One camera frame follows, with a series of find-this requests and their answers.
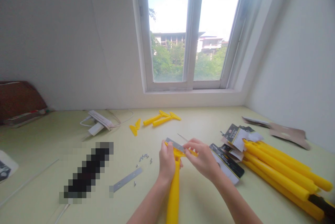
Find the extension cord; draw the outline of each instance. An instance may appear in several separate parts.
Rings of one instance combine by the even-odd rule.
[[[100,124],[102,124],[104,127],[106,127],[109,131],[111,131],[111,130],[112,130],[111,128],[114,127],[113,123],[112,123],[110,120],[106,119],[104,116],[100,115],[100,114],[97,113],[96,111],[91,110],[91,111],[88,112],[88,114],[89,114],[92,118],[94,118],[96,121],[98,121]]]

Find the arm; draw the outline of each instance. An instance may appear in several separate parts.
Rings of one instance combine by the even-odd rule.
[[[147,196],[128,220],[127,224],[151,224],[155,223],[157,219],[163,199],[170,190],[170,184],[176,169],[172,143],[170,142],[168,146],[166,146],[164,142],[165,140],[162,141],[161,150],[159,152],[158,178]]]
[[[200,140],[191,139],[184,147],[186,148],[186,157],[189,161],[219,191],[236,224],[262,223],[230,179],[222,172],[208,145],[202,143]],[[188,148],[195,149],[198,152],[198,157],[192,156]]]

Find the yellow desk surface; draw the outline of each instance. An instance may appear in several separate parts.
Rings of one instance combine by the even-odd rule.
[[[220,130],[228,127],[247,125],[241,116],[267,120],[245,107],[207,107],[164,109],[174,112],[181,121],[171,120],[161,126],[143,127],[143,120],[158,114],[158,109],[133,110],[135,115],[120,128],[111,132],[104,130],[86,139],[88,127],[79,122],[87,116],[86,111],[52,112],[49,115],[17,129],[0,128],[0,149],[11,156],[19,169],[8,180],[0,184],[0,202],[29,177],[36,174],[56,158],[58,162],[48,168],[26,187],[21,189],[0,209],[0,223],[54,223],[64,205],[60,205],[59,192],[64,191],[73,173],[91,154],[96,142],[114,142],[114,155],[110,156],[105,172],[96,180],[89,198],[82,204],[71,205],[59,223],[126,223],[147,192],[154,184],[159,170],[158,152],[161,140],[170,137],[180,144],[184,140],[177,133],[191,139],[196,137],[208,145],[222,145]],[[108,111],[99,111],[112,120]],[[128,110],[114,110],[123,121],[131,113]],[[129,129],[141,118],[141,129],[134,137]],[[265,141],[279,150],[310,166],[316,174],[335,184],[335,155],[319,146],[311,144],[306,151],[293,144],[269,135],[266,128],[251,126],[262,134]],[[152,158],[139,162],[142,154]],[[143,172],[133,181],[109,195],[109,186],[136,169]],[[215,187],[205,179],[186,159],[180,172],[179,223],[233,223],[227,206]],[[237,189],[264,223],[314,223],[309,215],[278,193],[251,170],[241,165],[245,174],[237,184]],[[334,202],[334,190],[321,195]],[[165,200],[158,223],[165,222],[167,199]]]

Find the hand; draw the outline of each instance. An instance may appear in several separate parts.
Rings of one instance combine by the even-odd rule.
[[[183,163],[180,160],[180,167],[183,167]],[[176,163],[173,154],[172,142],[165,145],[165,140],[162,141],[162,147],[159,152],[159,175],[158,178],[165,182],[171,183],[174,171],[176,169]]]
[[[185,153],[188,160],[207,179],[213,182],[218,175],[223,174],[208,145],[193,138],[183,147],[186,149]],[[194,149],[198,153],[198,157],[194,157],[188,150],[189,148]]]

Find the tree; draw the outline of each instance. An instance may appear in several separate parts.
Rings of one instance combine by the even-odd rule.
[[[149,9],[149,16],[156,21],[156,12]],[[150,31],[152,70],[154,82],[181,82],[183,80],[185,44],[166,42],[162,46]],[[213,55],[197,53],[194,80],[219,80],[227,47],[222,46]]]

